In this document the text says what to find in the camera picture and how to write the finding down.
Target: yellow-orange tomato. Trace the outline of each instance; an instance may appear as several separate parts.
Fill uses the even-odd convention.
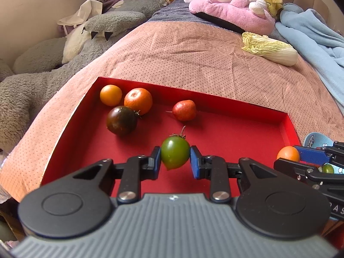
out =
[[[299,162],[300,154],[295,147],[286,146],[278,152],[276,159],[278,158],[284,158],[291,161]]]
[[[124,98],[124,105],[137,111],[139,115],[149,112],[153,105],[152,95],[144,88],[134,88]]]
[[[106,85],[100,91],[100,100],[103,104],[115,107],[122,99],[122,90],[116,85]]]

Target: pink plush toy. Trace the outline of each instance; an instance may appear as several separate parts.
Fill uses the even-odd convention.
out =
[[[256,2],[251,0],[184,0],[184,2],[189,3],[191,13],[205,14],[199,17],[206,16],[208,21],[214,23],[218,23],[216,18],[219,18],[240,27],[243,31],[269,35],[275,27],[275,19],[268,13],[264,0]]]

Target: pink bedspread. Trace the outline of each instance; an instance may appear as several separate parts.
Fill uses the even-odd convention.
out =
[[[42,109],[0,174],[20,201],[39,187],[54,145],[98,76],[196,90],[287,112],[301,140],[313,131],[344,140],[344,118],[299,57],[285,67],[240,49],[239,34],[191,22],[147,22],[78,72]]]

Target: green tomato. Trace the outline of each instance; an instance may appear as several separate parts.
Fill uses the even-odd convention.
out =
[[[161,145],[161,161],[168,170],[183,166],[190,157],[190,145],[181,136],[168,137]]]
[[[334,168],[331,164],[325,163],[322,167],[322,172],[327,174],[334,174]]]

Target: red box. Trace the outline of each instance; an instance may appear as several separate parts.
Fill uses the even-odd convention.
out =
[[[122,89],[123,97],[133,88],[142,87],[153,96],[152,109],[139,119],[135,131],[119,138],[106,128],[106,117],[112,109],[101,103],[99,93],[107,84]],[[170,111],[181,100],[193,100],[197,117],[177,121]],[[111,158],[124,163],[136,155],[149,155],[154,146],[186,125],[186,140],[196,145],[203,155],[223,157],[238,162],[250,157],[273,166],[278,151],[287,145],[300,145],[299,137],[288,114],[224,97],[142,82],[99,77],[81,100],[47,164],[42,185],[67,175],[98,160]],[[230,180],[233,196],[239,195],[236,180]],[[119,181],[112,195],[116,194]],[[205,193],[210,182],[195,180],[190,163],[167,171],[162,164],[156,181],[143,181],[142,193]]]

